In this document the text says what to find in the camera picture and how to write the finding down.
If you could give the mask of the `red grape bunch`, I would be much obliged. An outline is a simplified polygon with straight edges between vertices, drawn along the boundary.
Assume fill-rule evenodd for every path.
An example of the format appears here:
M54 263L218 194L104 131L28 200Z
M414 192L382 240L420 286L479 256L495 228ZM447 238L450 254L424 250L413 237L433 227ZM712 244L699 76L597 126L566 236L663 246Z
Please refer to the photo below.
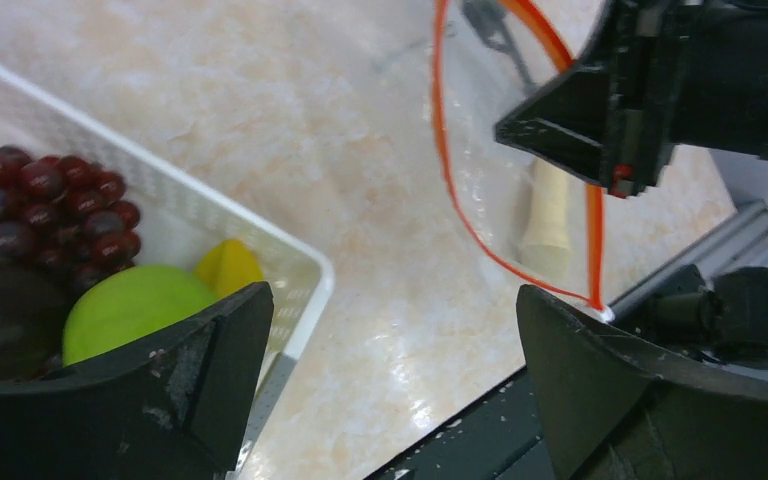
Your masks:
M126 191L122 174L80 156L0 147L0 257L86 292L141 251Z

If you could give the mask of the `green apple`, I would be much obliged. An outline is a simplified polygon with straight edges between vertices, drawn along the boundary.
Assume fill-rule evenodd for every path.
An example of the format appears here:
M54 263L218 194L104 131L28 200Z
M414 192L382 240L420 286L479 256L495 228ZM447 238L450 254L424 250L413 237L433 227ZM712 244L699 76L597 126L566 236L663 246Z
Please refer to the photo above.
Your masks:
M192 273L141 265L116 273L75 303L63 332L62 361L72 365L171 326L218 300Z

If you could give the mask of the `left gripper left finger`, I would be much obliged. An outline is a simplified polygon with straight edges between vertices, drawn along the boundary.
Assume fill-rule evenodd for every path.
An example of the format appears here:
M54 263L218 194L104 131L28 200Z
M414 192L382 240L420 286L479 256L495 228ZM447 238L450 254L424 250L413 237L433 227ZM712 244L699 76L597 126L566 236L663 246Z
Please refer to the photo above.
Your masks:
M265 282L39 380L0 383L0 479L234 470L273 317Z

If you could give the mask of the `microphone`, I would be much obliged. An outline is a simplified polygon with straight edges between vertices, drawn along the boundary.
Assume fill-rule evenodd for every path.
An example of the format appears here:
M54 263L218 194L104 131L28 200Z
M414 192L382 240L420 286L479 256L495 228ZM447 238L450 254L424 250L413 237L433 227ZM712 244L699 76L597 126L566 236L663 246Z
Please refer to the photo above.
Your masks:
M461 11L485 47L507 56L526 94L537 87L532 78L511 31L505 24L508 11L500 1L464 0Z

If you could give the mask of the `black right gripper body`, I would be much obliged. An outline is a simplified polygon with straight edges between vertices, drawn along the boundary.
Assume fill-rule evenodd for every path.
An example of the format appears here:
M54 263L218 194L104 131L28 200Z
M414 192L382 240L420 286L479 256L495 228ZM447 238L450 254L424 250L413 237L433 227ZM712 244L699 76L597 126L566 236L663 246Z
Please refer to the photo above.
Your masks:
M599 179L619 198L690 145L768 161L768 1L609 1Z

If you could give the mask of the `clear zip bag orange zipper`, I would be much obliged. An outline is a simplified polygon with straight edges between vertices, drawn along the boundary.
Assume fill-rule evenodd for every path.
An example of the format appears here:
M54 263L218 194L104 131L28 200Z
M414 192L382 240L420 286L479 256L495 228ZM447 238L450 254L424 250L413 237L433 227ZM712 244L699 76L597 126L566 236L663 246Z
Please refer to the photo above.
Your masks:
M561 297L602 322L614 313L602 295L605 200L601 189L567 173L566 276L547 280L523 266L519 242L529 214L533 154L494 139L494 124L543 82L567 70L572 54L533 1L500 1L537 87L526 94L510 59L484 46L461 11L462 1L434 5L429 109L451 203L481 252L518 279Z

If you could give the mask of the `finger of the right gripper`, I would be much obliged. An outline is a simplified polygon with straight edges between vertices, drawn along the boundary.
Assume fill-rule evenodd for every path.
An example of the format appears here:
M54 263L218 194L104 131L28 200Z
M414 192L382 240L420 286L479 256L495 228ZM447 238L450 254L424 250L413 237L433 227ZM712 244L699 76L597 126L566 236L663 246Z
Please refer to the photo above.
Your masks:
M608 185L611 63L577 61L494 124L494 139L594 185Z

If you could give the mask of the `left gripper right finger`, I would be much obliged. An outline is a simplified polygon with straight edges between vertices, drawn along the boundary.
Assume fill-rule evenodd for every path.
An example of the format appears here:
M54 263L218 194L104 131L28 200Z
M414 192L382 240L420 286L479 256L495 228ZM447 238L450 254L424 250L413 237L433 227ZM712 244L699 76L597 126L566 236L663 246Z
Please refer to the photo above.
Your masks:
M604 324L544 290L516 301L561 479L768 479L768 381Z

